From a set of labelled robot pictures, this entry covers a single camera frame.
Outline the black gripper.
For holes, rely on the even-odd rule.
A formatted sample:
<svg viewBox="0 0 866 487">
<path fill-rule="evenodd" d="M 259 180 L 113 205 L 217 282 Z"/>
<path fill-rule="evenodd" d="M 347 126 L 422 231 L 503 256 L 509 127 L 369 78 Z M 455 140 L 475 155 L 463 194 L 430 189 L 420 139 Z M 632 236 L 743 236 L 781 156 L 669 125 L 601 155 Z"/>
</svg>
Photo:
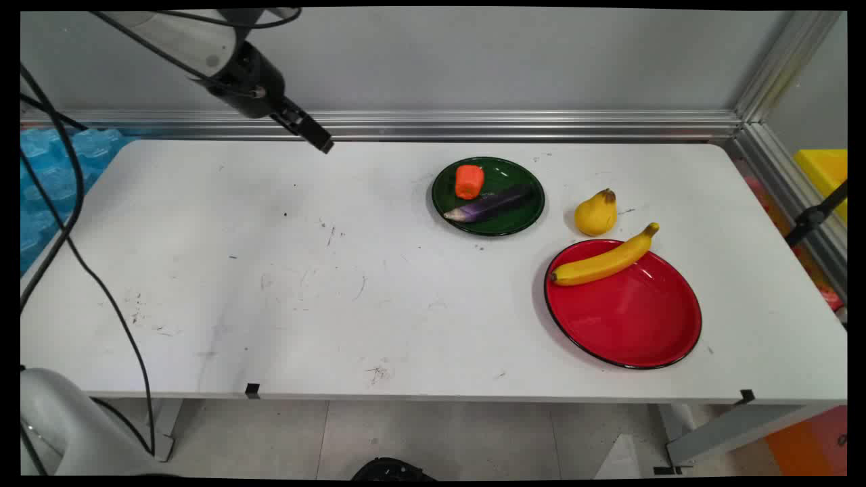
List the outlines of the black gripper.
<svg viewBox="0 0 866 487">
<path fill-rule="evenodd" d="M 272 117 L 292 135 L 328 154 L 333 136 L 300 106 L 285 96 L 285 80 L 257 47 L 244 41 L 213 81 L 201 81 L 212 96 L 248 119 Z"/>
</svg>

